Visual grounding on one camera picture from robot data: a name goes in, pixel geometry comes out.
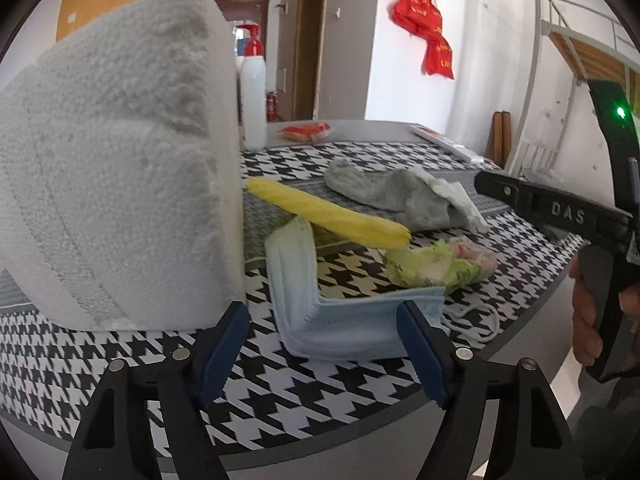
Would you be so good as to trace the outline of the person's right hand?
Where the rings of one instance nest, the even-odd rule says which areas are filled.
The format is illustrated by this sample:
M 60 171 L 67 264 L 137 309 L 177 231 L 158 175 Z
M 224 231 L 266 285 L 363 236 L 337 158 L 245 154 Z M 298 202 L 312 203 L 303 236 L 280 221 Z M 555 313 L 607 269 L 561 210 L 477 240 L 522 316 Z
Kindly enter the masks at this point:
M 603 342 L 594 328 L 596 322 L 596 302 L 586 289 L 578 256 L 570 265 L 568 277 L 574 281 L 573 307 L 573 350 L 578 363 L 591 366 L 603 350 Z M 620 293 L 620 308 L 635 320 L 639 319 L 639 284 Z

